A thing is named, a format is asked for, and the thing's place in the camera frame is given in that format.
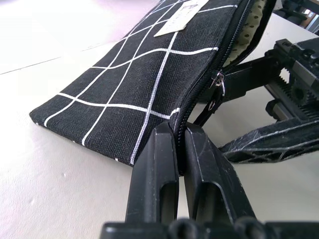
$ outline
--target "zipper pull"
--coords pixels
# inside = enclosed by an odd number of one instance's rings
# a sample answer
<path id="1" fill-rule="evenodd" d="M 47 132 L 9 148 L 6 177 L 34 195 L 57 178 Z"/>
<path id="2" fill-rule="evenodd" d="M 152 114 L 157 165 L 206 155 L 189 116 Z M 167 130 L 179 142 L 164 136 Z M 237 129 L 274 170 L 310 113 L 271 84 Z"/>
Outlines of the zipper pull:
<path id="1" fill-rule="evenodd" d="M 216 87 L 214 93 L 212 94 L 210 101 L 208 102 L 208 111 L 211 113 L 215 113 L 218 107 L 223 103 L 223 98 L 226 94 L 224 79 L 225 76 L 222 71 L 218 71 L 214 74 L 214 78 L 212 77 L 213 82 L 210 87 Z"/>

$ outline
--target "white table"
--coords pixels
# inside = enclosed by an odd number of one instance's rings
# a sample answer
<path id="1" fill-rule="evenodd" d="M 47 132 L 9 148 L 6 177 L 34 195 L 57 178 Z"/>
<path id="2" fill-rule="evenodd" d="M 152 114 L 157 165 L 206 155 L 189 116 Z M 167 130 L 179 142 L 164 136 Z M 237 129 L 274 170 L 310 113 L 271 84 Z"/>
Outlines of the white table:
<path id="1" fill-rule="evenodd" d="M 315 35 L 273 15 L 258 48 Z M 125 217 L 132 169 L 32 123 L 28 113 L 104 56 L 112 45 L 0 76 L 0 238 L 97 239 L 106 221 Z M 204 129 L 220 146 L 274 120 L 264 88 L 223 104 Z M 192 119 L 202 106 L 195 109 Z M 235 165 L 262 220 L 319 221 L 318 153 L 277 164 Z M 183 178 L 178 216 L 187 216 Z"/>

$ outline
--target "white label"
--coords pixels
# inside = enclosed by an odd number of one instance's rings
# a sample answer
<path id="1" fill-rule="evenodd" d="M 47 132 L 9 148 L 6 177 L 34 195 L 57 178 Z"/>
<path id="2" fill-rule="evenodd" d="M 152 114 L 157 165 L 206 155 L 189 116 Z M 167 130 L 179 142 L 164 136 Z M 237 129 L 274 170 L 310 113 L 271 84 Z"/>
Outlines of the white label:
<path id="1" fill-rule="evenodd" d="M 154 36 L 162 36 L 171 32 L 183 30 L 187 23 L 209 0 L 190 0 L 183 3 L 173 16 Z"/>

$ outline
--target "black zipper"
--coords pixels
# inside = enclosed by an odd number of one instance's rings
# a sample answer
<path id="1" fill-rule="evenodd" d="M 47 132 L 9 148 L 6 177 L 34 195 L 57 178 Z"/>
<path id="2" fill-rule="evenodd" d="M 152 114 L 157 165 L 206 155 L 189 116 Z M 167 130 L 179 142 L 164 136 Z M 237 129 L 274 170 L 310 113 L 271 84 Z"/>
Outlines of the black zipper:
<path id="1" fill-rule="evenodd" d="M 224 55 L 223 55 L 223 57 L 222 57 L 222 60 L 219 61 L 220 64 L 216 67 L 217 70 L 214 72 L 213 76 L 211 77 L 211 80 L 209 80 L 209 81 L 207 82 L 207 84 L 204 85 L 204 87 L 202 88 L 202 90 L 200 91 L 200 93 L 199 93 L 199 94 L 197 95 L 197 97 L 194 99 L 194 101 L 193 101 L 193 103 L 191 104 L 190 108 L 188 108 L 188 110 L 187 110 L 186 113 L 184 114 L 184 117 L 183 117 L 183 119 L 182 119 L 182 121 L 181 121 L 181 124 L 180 124 L 180 126 L 179 126 L 179 128 L 178 128 L 178 135 L 177 135 L 177 148 L 178 148 L 178 151 L 179 151 L 180 147 L 182 146 L 182 141 L 183 141 L 183 137 L 182 137 L 182 136 L 183 136 L 183 133 L 184 133 L 184 130 L 185 130 L 185 126 L 186 126 L 186 123 L 187 123 L 187 120 L 188 120 L 190 114 L 192 113 L 194 107 L 196 106 L 196 104 L 197 104 L 197 102 L 198 102 L 200 96 L 205 92 L 205 90 L 206 90 L 208 87 L 211 86 L 211 84 L 212 84 L 214 78 L 217 77 L 218 75 L 223 75 L 223 73 L 222 73 L 222 67 L 223 67 L 225 61 L 227 60 L 227 58 L 228 58 L 228 56 L 229 56 L 229 54 L 230 54 L 230 52 L 231 52 L 231 50 L 232 50 L 232 48 L 233 48 L 233 45 L 234 45 L 234 43 L 235 43 L 235 41 L 236 41 L 236 39 L 237 39 L 237 37 L 238 37 L 238 35 L 239 35 L 241 29 L 243 28 L 243 25 L 245 24 L 245 21 L 246 21 L 246 19 L 247 19 L 247 14 L 249 13 L 249 11 L 250 11 L 251 7 L 253 6 L 254 2 L 255 2 L 255 0 L 249 0 L 249 1 L 248 1 L 247 5 L 246 5 L 246 8 L 245 8 L 245 10 L 244 10 L 244 12 L 243 12 L 243 14 L 241 15 L 240 21 L 239 21 L 239 23 L 237 24 L 237 27 L 236 27 L 236 29 L 235 29 L 235 32 L 234 32 L 234 34 L 233 34 L 233 36 L 232 36 L 232 38 L 231 38 L 231 40 L 230 40 L 230 42 L 229 42 L 229 45 L 228 45 L 228 47 L 227 47 L 227 49 L 226 49 L 226 51 L 225 51 L 225 53 L 224 53 Z"/>

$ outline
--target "zipper teeth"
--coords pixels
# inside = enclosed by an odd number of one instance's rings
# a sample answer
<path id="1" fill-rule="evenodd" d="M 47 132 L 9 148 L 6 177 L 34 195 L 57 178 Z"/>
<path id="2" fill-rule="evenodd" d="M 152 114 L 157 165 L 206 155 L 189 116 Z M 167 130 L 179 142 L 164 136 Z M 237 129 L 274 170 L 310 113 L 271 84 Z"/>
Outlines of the zipper teeth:
<path id="1" fill-rule="evenodd" d="M 236 30 L 234 32 L 234 35 L 232 37 L 232 39 L 230 40 L 230 43 L 227 47 L 227 50 L 222 58 L 222 60 L 220 61 L 220 64 L 218 65 L 217 67 L 217 70 L 221 70 L 222 66 L 224 65 L 224 62 L 227 60 L 228 58 L 228 55 L 230 54 L 231 52 L 231 49 L 232 49 L 232 46 L 235 42 L 235 40 L 237 39 L 237 36 L 239 34 L 239 31 L 242 29 L 242 25 L 245 23 L 244 21 L 246 20 L 246 15 L 247 13 L 250 11 L 253 3 L 255 2 L 255 0 L 250 0 L 248 3 L 247 3 L 247 6 L 240 18 L 240 21 L 236 27 Z M 207 87 L 210 86 L 210 84 L 212 83 L 211 80 L 208 81 L 208 83 L 203 87 L 203 89 L 200 91 L 200 93 L 197 95 L 197 97 L 194 99 L 193 103 L 191 104 L 190 108 L 187 110 L 186 114 L 184 115 L 183 119 L 182 119 L 182 122 L 180 124 L 180 127 L 178 129 L 178 135 L 177 135 L 177 147 L 178 147 L 178 150 L 181 146 L 181 140 L 182 140 L 182 134 L 184 132 L 184 129 L 185 129 L 185 126 L 186 126 L 186 123 L 187 123 L 187 120 L 191 114 L 191 112 L 193 111 L 194 107 L 196 106 L 197 102 L 198 102 L 198 99 L 200 98 L 200 96 L 204 93 L 204 91 L 207 89 Z"/>

